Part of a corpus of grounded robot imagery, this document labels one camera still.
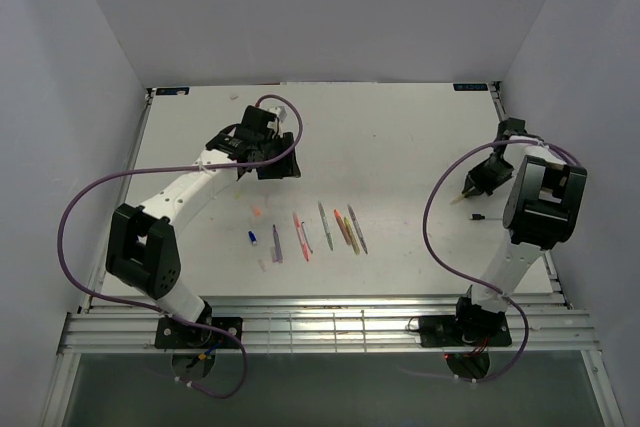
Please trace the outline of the green label clear pen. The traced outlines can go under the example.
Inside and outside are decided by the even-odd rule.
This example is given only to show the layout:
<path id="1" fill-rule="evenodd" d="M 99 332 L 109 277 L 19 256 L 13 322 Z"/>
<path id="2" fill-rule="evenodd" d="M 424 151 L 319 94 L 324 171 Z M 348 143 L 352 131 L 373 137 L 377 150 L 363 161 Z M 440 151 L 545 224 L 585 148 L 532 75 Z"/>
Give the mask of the green label clear pen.
<path id="1" fill-rule="evenodd" d="M 334 250 L 334 244 L 333 244 L 333 239 L 332 239 L 332 236 L 331 236 L 329 223 L 328 223 L 328 220 L 327 220 L 327 216 L 326 216 L 326 213 L 325 213 L 324 206 L 323 206 L 321 201 L 318 201 L 317 205 L 318 205 L 319 215 L 320 215 L 320 219 L 321 219 L 321 223 L 322 223 L 322 226 L 323 226 L 323 231 L 324 231 L 324 235 L 325 235 L 328 247 L 329 247 L 329 249 L 331 251 L 333 251 Z"/>

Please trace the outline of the pink label clear pen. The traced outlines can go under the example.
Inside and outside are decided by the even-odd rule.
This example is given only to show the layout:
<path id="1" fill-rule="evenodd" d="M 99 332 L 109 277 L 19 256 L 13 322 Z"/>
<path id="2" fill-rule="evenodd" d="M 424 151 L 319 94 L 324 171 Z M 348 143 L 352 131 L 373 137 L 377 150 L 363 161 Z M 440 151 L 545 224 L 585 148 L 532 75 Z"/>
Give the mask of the pink label clear pen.
<path id="1" fill-rule="evenodd" d="M 356 236 L 357 236 L 357 238 L 358 238 L 358 240 L 360 242 L 360 245 L 362 247 L 362 250 L 365 252 L 365 254 L 368 255 L 368 253 L 369 253 L 368 252 L 368 247 L 367 247 L 363 232 L 361 230 L 358 218 L 356 216 L 355 210 L 353 209 L 351 204 L 347 204 L 347 209 L 348 209 L 348 212 L 349 212 L 349 215 L 350 215 L 350 218 L 351 218 L 351 222 L 353 223 Z"/>

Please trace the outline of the red highlighter pen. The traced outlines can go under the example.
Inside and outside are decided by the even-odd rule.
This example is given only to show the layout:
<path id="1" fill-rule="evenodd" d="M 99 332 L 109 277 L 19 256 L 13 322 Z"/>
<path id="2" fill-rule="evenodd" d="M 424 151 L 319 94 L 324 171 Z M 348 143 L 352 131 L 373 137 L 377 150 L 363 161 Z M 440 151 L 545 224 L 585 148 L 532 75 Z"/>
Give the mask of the red highlighter pen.
<path id="1" fill-rule="evenodd" d="M 301 222 L 300 222 L 299 217 L 298 217 L 296 212 L 292 213 L 292 217 L 293 217 L 293 222 L 294 222 L 294 226 L 295 226 L 295 229 L 296 229 L 296 234 L 297 234 L 297 237 L 298 237 L 298 241 L 299 241 L 299 244 L 300 244 L 300 247 L 301 247 L 301 251 L 302 251 L 303 257 L 304 257 L 306 262 L 309 262 L 310 261 L 310 252 L 309 252 L 307 243 L 305 241 L 304 234 L 302 232 Z"/>

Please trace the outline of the purple highlighter cap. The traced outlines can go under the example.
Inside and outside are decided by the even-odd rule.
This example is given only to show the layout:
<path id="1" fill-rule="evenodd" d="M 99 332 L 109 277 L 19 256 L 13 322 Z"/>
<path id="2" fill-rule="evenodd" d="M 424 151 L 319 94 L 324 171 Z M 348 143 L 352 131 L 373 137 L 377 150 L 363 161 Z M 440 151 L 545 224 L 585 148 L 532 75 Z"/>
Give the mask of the purple highlighter cap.
<path id="1" fill-rule="evenodd" d="M 279 256 L 278 256 L 278 254 L 277 254 L 277 252 L 275 250 L 275 247 L 272 246 L 270 248 L 270 254 L 271 254 L 271 259 L 272 259 L 273 263 L 279 263 L 280 262 L 279 261 Z"/>

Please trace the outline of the orange highlighter pen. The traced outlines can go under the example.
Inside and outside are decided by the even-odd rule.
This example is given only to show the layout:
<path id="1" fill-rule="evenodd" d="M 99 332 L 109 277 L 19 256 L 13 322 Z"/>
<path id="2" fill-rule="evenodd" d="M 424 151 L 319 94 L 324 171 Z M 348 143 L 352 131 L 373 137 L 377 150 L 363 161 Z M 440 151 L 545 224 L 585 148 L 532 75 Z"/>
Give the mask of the orange highlighter pen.
<path id="1" fill-rule="evenodd" d="M 350 237 L 350 235 L 349 235 L 349 233 L 347 231 L 346 224 L 344 223 L 344 220 L 343 220 L 340 212 L 337 209 L 334 209 L 333 213 L 334 213 L 335 220 L 336 220 L 336 222 L 338 224 L 338 227 L 340 229 L 340 232 L 341 232 L 346 244 L 350 246 L 351 245 L 351 237 Z"/>

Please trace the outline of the purple highlighter pen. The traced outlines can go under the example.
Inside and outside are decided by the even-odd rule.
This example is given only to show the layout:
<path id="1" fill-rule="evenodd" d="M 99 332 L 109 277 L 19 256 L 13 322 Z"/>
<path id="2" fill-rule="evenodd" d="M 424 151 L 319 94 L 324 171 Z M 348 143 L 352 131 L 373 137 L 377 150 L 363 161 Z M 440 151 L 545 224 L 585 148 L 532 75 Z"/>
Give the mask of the purple highlighter pen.
<path id="1" fill-rule="evenodd" d="M 274 241 L 274 259 L 277 263 L 283 262 L 283 254 L 279 239 L 279 233 L 275 224 L 272 225 L 272 235 Z"/>

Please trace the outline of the yellow highlighter pen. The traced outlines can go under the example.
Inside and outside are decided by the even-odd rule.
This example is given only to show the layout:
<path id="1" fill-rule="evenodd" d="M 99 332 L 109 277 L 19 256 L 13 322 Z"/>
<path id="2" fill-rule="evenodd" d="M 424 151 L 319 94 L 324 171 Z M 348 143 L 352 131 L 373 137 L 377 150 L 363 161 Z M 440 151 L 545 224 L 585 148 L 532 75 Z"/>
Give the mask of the yellow highlighter pen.
<path id="1" fill-rule="evenodd" d="M 348 218 L 344 218 L 345 228 L 347 230 L 348 236 L 350 238 L 350 242 L 353 248 L 353 251 L 356 255 L 360 254 L 360 246 L 355 231 L 352 227 L 352 224 Z"/>

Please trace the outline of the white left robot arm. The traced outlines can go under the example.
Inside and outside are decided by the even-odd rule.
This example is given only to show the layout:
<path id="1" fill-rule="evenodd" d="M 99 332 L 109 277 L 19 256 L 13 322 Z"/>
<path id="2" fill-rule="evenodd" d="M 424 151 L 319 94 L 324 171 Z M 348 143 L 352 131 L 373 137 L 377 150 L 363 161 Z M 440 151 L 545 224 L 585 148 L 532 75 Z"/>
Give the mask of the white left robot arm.
<path id="1" fill-rule="evenodd" d="M 295 137 L 285 132 L 255 143 L 220 133 L 194 162 L 195 169 L 138 206 L 120 205 L 111 221 L 106 270 L 152 299 L 162 312 L 181 318 L 178 335 L 190 346 L 205 344 L 212 334 L 208 304 L 181 277 L 178 237 L 217 194 L 244 173 L 260 180 L 298 177 L 291 149 Z"/>

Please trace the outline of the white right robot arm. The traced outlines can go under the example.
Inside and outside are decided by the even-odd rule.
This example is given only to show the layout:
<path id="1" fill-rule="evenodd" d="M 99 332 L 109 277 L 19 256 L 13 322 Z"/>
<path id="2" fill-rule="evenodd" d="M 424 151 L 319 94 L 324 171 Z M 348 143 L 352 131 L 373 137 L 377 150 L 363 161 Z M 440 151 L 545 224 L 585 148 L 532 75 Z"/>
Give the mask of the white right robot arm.
<path id="1" fill-rule="evenodd" d="M 459 298 L 451 329 L 464 344 L 490 339 L 502 331 L 506 298 L 520 284 L 529 268 L 574 232 L 586 185 L 587 171 L 571 166 L 541 143 L 524 144 L 533 136 L 525 122 L 508 118 L 498 124 L 496 139 L 511 140 L 493 149 L 488 159 L 466 176 L 462 196 L 492 195 L 513 182 L 503 214 L 505 235 L 493 259 L 480 277 Z"/>

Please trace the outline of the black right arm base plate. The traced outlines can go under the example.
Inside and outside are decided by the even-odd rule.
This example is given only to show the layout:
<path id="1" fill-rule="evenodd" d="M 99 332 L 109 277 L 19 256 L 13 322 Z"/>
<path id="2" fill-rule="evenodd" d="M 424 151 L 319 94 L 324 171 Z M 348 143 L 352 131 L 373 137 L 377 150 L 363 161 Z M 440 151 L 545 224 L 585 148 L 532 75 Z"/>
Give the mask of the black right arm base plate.
<path id="1" fill-rule="evenodd" d="M 452 315 L 420 316 L 418 333 L 422 347 L 512 345 L 505 313 L 484 310 L 466 297 L 459 299 Z"/>

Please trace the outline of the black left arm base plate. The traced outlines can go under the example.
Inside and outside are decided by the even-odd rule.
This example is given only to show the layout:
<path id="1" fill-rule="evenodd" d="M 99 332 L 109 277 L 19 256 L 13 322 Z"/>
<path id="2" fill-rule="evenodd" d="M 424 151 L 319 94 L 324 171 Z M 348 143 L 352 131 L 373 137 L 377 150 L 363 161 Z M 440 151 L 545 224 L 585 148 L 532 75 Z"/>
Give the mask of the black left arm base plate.
<path id="1" fill-rule="evenodd" d="M 211 325 L 228 334 L 233 334 L 238 340 L 242 337 L 243 319 L 241 317 L 214 317 L 211 319 Z M 226 335 L 189 327 L 168 317 L 162 317 L 158 321 L 154 347 L 164 350 L 239 348 L 238 344 Z"/>

